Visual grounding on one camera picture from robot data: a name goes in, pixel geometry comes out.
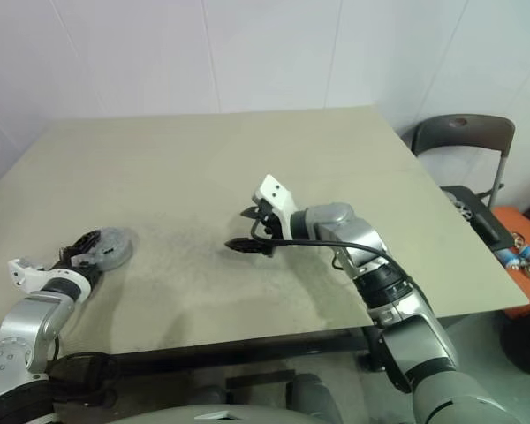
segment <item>table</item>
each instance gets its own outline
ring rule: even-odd
[[[239,212],[271,173],[303,208],[346,201],[381,234],[438,316],[527,299],[371,107],[69,120],[0,181],[0,321],[23,297],[6,262],[51,264],[102,226],[135,255],[62,333],[65,352],[140,352],[370,324],[320,247],[238,254]]]

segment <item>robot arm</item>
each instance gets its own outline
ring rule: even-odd
[[[0,424],[58,422],[45,373],[51,343],[100,280],[132,254],[120,230],[91,231],[61,251],[50,270],[9,262],[14,283],[28,295],[0,327]]]
[[[226,245],[272,255],[276,246],[329,246],[381,329],[380,354],[388,377],[413,392],[417,422],[516,423],[470,376],[458,371],[455,349],[418,285],[387,253],[377,232],[350,205],[331,203],[298,210],[291,193],[268,175],[254,195],[253,238]],[[271,238],[255,232],[261,223]]]

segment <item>chair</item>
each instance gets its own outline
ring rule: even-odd
[[[462,185],[442,187],[445,192],[453,194],[458,201],[471,209],[473,213],[470,224],[492,251],[513,245],[512,235],[490,211],[495,204],[499,189],[503,186],[501,178],[513,136],[514,124],[505,117],[474,114],[442,115],[418,124],[411,145],[411,150],[416,156],[432,148],[446,146],[472,146],[500,152],[495,181],[489,191],[475,194]],[[490,196],[488,208],[481,202],[481,199],[487,196]]]

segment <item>orange object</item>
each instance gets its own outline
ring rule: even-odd
[[[499,207],[493,209],[493,214],[504,225],[504,228],[522,235],[525,243],[530,245],[530,220],[523,216],[518,209]],[[507,272],[530,300],[530,278],[522,270],[507,269]],[[527,315],[530,313],[530,303],[523,307],[505,309],[504,313],[512,319]]]

